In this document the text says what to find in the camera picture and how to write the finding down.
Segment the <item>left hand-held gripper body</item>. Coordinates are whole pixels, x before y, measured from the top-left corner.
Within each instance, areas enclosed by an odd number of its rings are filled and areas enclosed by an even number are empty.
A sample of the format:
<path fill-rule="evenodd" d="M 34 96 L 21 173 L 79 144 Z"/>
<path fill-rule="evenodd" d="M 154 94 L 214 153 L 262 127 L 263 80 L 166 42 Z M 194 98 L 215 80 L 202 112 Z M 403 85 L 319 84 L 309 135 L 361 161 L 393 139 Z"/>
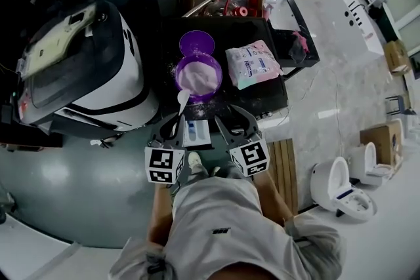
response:
<path fill-rule="evenodd" d="M 173 137 L 164 140 L 154 136 L 144 148 L 145 168 L 148 181 L 155 184 L 173 185 L 180 176 L 186 159 L 184 139 Z"/>

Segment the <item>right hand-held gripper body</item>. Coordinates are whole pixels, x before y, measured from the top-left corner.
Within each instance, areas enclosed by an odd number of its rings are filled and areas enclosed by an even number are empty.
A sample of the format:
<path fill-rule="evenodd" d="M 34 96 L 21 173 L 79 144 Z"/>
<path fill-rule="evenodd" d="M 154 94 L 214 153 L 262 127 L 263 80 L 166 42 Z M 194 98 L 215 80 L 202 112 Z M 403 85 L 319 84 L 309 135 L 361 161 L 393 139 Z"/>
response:
<path fill-rule="evenodd" d="M 268 170 L 270 155 L 260 131 L 246 136 L 243 132 L 225 136 L 230 159 L 245 177 Z"/>

